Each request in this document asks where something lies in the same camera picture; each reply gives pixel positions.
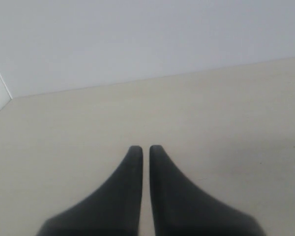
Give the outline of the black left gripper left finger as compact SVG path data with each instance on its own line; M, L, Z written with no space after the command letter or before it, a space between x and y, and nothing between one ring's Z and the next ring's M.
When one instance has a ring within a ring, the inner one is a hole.
M143 188L143 150L131 146L117 169L91 195L48 219L39 236L137 236Z

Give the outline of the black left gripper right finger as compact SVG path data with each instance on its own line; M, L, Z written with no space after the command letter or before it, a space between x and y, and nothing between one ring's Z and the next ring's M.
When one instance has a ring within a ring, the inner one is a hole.
M149 184L157 236L263 236L257 220L188 179L161 145L149 149Z

